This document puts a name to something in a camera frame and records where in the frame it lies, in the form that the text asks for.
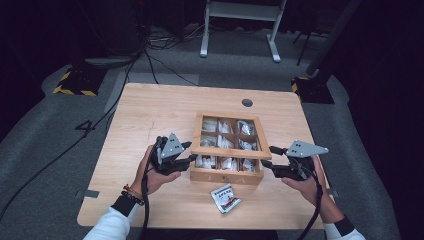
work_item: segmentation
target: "bracelet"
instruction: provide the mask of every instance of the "bracelet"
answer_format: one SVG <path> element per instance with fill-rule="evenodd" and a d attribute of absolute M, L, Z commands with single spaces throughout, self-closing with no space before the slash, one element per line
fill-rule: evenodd
<path fill-rule="evenodd" d="M 127 190 L 127 192 L 130 192 L 133 196 L 136 196 L 138 199 L 143 200 L 143 196 L 142 196 L 142 195 L 140 195 L 138 192 L 134 191 L 134 189 L 130 188 L 130 187 L 128 186 L 128 184 L 126 184 L 126 185 L 124 186 L 124 189 L 125 189 L 125 190 Z"/>
<path fill-rule="evenodd" d="M 122 196 L 125 196 L 125 197 L 131 199 L 132 201 L 134 201 L 135 203 L 137 203 L 140 206 L 143 206 L 144 205 L 144 201 L 143 200 L 138 199 L 137 197 L 134 197 L 129 192 L 122 191 L 121 194 L 122 194 Z"/>

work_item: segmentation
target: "table top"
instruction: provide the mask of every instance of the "table top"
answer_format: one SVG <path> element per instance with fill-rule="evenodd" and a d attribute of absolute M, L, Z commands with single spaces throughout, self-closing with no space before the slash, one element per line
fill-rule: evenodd
<path fill-rule="evenodd" d="M 253 102 L 251 107 L 243 99 Z M 93 226 L 112 205 L 125 184 L 131 184 L 138 164 L 157 136 L 174 132 L 181 142 L 192 141 L 198 111 L 238 113 L 260 118 L 270 146 L 290 147 L 299 139 L 313 143 L 300 101 L 294 93 L 242 89 L 129 83 L 125 86 L 88 190 L 78 223 Z M 187 149 L 180 158 L 187 157 Z M 273 154 L 274 164 L 288 164 Z M 304 229 L 314 206 L 276 179 L 269 169 L 258 186 L 232 184 L 241 202 L 221 214 L 210 195 L 222 183 L 190 181 L 189 170 L 149 195 L 151 228 Z M 140 207 L 133 226 L 141 226 Z M 318 218 L 313 228 L 322 228 Z"/>

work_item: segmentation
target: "hand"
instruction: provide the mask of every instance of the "hand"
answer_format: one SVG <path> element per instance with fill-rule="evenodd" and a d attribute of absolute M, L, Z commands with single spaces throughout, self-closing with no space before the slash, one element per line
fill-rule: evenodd
<path fill-rule="evenodd" d="M 322 186 L 323 195 L 328 195 L 327 193 L 327 185 L 325 183 L 324 178 L 324 171 L 322 170 L 321 163 L 317 156 L 311 156 L 315 171 L 317 172 L 318 181 Z M 309 177 L 308 179 L 304 181 L 296 181 L 291 178 L 282 178 L 281 181 L 285 184 L 287 184 L 289 187 L 296 189 L 300 191 L 302 196 L 308 200 L 310 203 L 312 203 L 314 206 L 316 206 L 316 195 L 317 195 L 317 185 L 315 180 L 312 177 Z"/>
<path fill-rule="evenodd" d="M 141 195 L 141 180 L 143 179 L 144 175 L 144 169 L 146 168 L 147 159 L 149 158 L 150 152 L 152 151 L 153 146 L 150 145 L 146 152 L 144 153 L 144 157 L 141 160 L 140 164 L 138 165 L 137 169 L 137 175 L 135 176 L 134 182 L 131 185 L 131 189 L 136 191 Z M 156 192 L 164 183 L 169 183 L 177 179 L 179 176 L 181 176 L 181 172 L 173 172 L 169 174 L 168 176 L 162 175 L 160 173 L 157 173 L 155 169 L 151 169 L 147 172 L 147 188 L 149 191 L 147 194 L 152 194 Z"/>

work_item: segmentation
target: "person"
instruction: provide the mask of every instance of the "person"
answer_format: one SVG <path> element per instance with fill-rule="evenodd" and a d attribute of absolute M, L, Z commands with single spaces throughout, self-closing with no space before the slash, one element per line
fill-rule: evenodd
<path fill-rule="evenodd" d="M 116 202 L 110 206 L 106 213 L 99 219 L 97 224 L 85 236 L 85 240 L 91 239 L 126 239 L 132 221 L 139 208 L 139 200 L 141 200 L 141 180 L 143 178 L 144 169 L 146 168 L 147 158 L 152 150 L 149 146 L 140 161 L 137 174 L 131 186 L 127 186 L 126 192 L 118 197 Z M 324 173 L 317 156 L 312 157 L 318 180 L 323 188 L 323 196 L 321 200 L 320 216 L 324 224 L 324 229 L 328 240 L 361 240 L 365 239 L 359 233 L 349 219 L 340 211 L 330 195 L 327 192 Z M 147 172 L 148 195 L 156 192 L 163 184 L 172 182 L 181 176 L 180 172 L 171 173 L 168 176 L 157 173 L 154 169 Z M 316 183 L 310 177 L 305 181 L 295 181 L 290 178 L 282 178 L 281 181 L 289 187 L 300 191 L 302 196 L 314 206 L 316 205 Z M 261 239 L 274 239 L 276 235 L 271 237 L 261 237 Z"/>

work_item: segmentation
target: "black cuff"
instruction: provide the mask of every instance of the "black cuff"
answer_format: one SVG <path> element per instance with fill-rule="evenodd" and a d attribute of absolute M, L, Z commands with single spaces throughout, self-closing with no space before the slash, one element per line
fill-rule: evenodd
<path fill-rule="evenodd" d="M 119 196 L 111 207 L 122 213 L 122 215 L 125 217 L 128 217 L 135 204 L 136 203 L 134 203 L 134 201 L 129 198 L 125 196 Z"/>
<path fill-rule="evenodd" d="M 335 222 L 334 226 L 336 226 L 337 230 L 339 231 L 342 237 L 348 235 L 349 233 L 353 232 L 353 230 L 355 230 L 355 226 L 353 226 L 347 216 L 345 216 L 342 220 Z"/>

